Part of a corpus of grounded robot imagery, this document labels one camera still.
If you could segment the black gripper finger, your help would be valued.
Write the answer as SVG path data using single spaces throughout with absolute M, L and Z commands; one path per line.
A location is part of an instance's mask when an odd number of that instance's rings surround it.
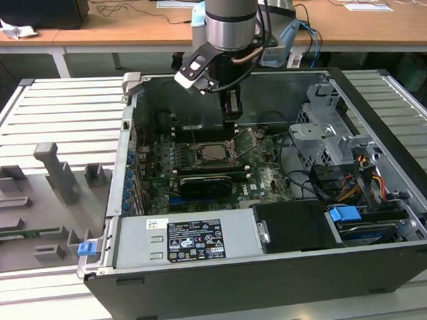
M 228 129 L 232 125 L 232 118 L 231 118 L 231 104 L 230 104 L 230 92 L 225 90 L 224 92 L 220 93 L 220 105 L 221 105 L 221 114 L 222 114 L 222 126 L 223 129 Z
M 240 119 L 243 113 L 243 106 L 240 101 L 240 91 L 232 90 L 231 91 L 231 105 L 232 105 L 232 118 L 233 118 L 233 127 L 237 127 L 237 121 Z

